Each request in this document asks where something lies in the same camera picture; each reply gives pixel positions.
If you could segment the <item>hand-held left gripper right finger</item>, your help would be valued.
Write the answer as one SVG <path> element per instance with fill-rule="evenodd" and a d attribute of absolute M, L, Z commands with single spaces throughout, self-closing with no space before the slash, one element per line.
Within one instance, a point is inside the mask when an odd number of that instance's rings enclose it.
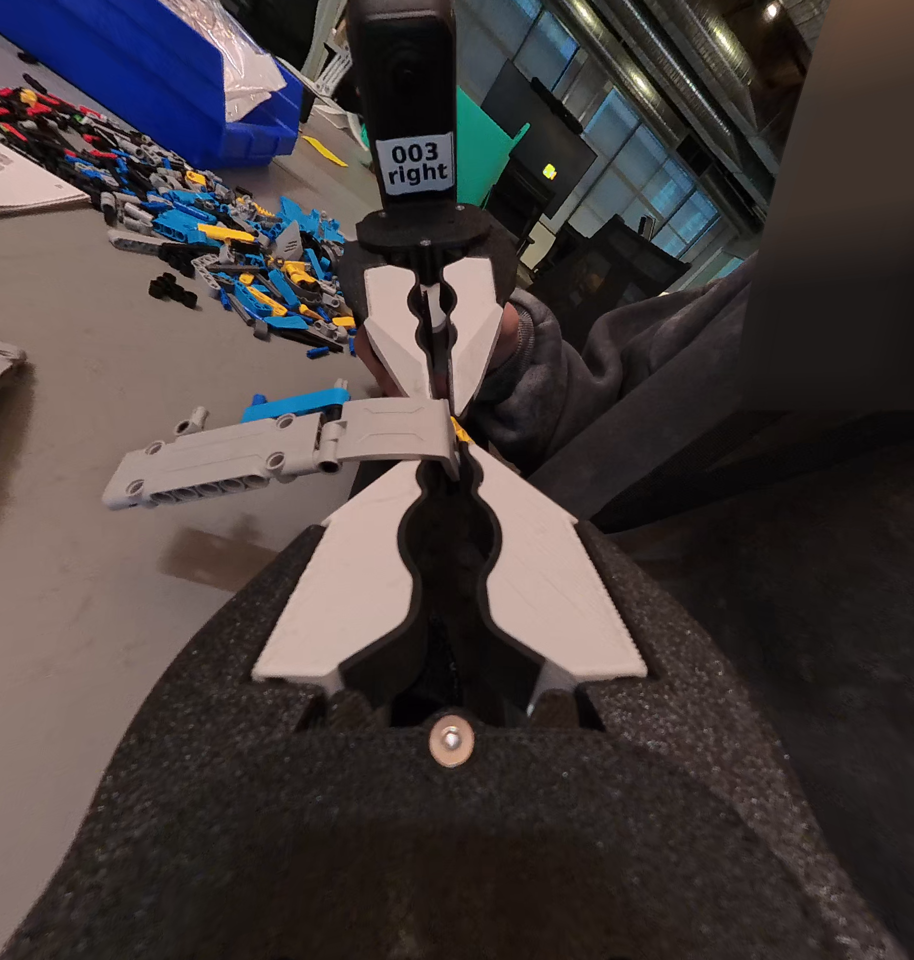
<path fill-rule="evenodd" d="M 644 678 L 647 666 L 576 531 L 576 518 L 480 446 L 478 496 L 500 547 L 487 574 L 491 620 L 543 659 L 537 685 Z"/>

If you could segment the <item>black wall screen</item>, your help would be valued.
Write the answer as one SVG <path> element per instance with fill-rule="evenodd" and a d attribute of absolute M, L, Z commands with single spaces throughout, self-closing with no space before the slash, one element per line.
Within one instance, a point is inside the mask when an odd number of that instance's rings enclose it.
<path fill-rule="evenodd" d="M 487 91 L 483 111 L 512 138 L 527 126 L 511 158 L 549 191 L 544 216 L 553 218 L 595 161 L 583 126 L 539 78 L 526 78 L 509 59 Z"/>

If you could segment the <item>person's grey sweatshirt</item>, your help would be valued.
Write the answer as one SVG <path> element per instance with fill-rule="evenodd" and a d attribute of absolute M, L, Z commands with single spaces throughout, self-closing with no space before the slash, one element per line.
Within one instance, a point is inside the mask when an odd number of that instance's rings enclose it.
<path fill-rule="evenodd" d="M 710 634 L 914 958 L 914 413 L 615 408 L 530 479 Z"/>

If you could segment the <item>metal ventilation duct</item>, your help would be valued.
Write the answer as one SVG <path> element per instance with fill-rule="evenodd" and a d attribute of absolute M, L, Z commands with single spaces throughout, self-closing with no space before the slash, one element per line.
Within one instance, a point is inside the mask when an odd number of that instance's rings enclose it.
<path fill-rule="evenodd" d="M 760 130 L 754 68 L 709 2 L 549 2 L 663 141 L 690 138 L 766 207 L 779 161 Z"/>

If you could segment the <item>yellow sticky note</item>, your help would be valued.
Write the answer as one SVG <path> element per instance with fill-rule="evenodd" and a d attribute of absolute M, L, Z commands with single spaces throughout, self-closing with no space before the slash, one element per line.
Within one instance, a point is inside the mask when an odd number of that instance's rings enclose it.
<path fill-rule="evenodd" d="M 326 161 L 334 164 L 337 167 L 342 169 L 347 169 L 349 164 L 345 162 L 340 156 L 334 153 L 330 148 L 328 148 L 323 142 L 318 138 L 302 133 L 299 137 L 300 142 L 307 144 L 314 151 L 316 151 L 322 158 Z"/>

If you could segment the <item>open instruction booklet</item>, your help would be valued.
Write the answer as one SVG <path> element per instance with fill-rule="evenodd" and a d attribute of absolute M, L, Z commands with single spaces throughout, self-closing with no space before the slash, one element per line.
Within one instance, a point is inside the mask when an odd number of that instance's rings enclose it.
<path fill-rule="evenodd" d="M 0 218 L 95 205 L 107 191 L 79 188 L 0 142 Z"/>

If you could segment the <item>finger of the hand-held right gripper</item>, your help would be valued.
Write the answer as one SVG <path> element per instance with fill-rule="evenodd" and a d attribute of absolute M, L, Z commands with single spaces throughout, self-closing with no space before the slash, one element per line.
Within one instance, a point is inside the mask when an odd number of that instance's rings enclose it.
<path fill-rule="evenodd" d="M 409 298 L 419 287 L 413 270 L 373 266 L 364 271 L 368 342 L 403 396 L 434 400 L 431 368 L 418 340 L 421 320 Z"/>
<path fill-rule="evenodd" d="M 487 376 L 499 340 L 503 307 L 486 257 L 465 257 L 443 268 L 450 328 L 448 359 L 451 414 L 463 418 Z"/>

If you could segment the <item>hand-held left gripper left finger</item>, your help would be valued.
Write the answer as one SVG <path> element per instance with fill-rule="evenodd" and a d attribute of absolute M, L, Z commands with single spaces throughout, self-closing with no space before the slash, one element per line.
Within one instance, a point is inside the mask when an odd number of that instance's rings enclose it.
<path fill-rule="evenodd" d="M 399 546 L 420 463 L 399 462 L 334 510 L 251 670 L 265 682 L 343 683 L 341 666 L 400 627 L 414 577 Z"/>

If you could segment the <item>grey blue toy assembly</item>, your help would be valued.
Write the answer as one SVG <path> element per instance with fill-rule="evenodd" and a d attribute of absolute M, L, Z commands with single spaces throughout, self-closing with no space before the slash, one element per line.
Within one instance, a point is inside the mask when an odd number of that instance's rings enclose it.
<path fill-rule="evenodd" d="M 235 424 L 209 429 L 203 407 L 174 438 L 128 452 L 107 483 L 103 506 L 152 509 L 260 490 L 366 461 L 443 464 L 456 475 L 458 437 L 448 403 L 376 397 L 353 400 L 333 387 L 268 400 L 256 395 Z"/>

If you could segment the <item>person's right hand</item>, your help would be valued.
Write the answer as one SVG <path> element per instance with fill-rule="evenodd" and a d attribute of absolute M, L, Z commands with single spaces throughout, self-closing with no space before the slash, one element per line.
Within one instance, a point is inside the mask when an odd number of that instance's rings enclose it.
<path fill-rule="evenodd" d="M 391 376 L 391 373 L 383 365 L 379 355 L 376 354 L 365 326 L 358 326 L 356 328 L 354 352 L 355 356 L 364 364 L 365 368 L 373 377 L 380 396 L 387 398 L 401 398 L 406 396 L 406 393 L 401 390 L 400 386 Z"/>

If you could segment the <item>clear plastic bag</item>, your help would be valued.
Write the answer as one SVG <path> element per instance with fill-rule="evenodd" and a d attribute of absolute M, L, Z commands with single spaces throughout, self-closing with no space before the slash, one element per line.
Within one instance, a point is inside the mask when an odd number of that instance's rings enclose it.
<path fill-rule="evenodd" d="M 220 54 L 223 70 L 224 119 L 242 121 L 285 87 L 274 58 L 218 1 L 189 3 L 197 32 Z"/>

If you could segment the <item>blue storage bin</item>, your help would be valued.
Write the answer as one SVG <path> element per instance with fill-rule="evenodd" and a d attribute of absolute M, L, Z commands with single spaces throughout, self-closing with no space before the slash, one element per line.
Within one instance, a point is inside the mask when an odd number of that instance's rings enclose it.
<path fill-rule="evenodd" d="M 219 50 L 156 1 L 0 1 L 0 34 L 195 167 L 260 167 L 296 146 L 303 86 L 284 72 L 228 121 Z"/>

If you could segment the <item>pile of toy bricks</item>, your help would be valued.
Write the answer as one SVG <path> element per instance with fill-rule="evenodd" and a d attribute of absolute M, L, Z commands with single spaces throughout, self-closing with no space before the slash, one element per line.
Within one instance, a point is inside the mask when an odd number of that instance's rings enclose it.
<path fill-rule="evenodd" d="M 106 191 L 115 249 L 197 282 L 255 338 L 305 344 L 311 358 L 355 354 L 356 323 L 336 277 L 347 240 L 326 212 L 252 192 L 192 166 L 150 136 L 48 91 L 29 74 L 0 87 L 0 142 L 80 189 Z"/>

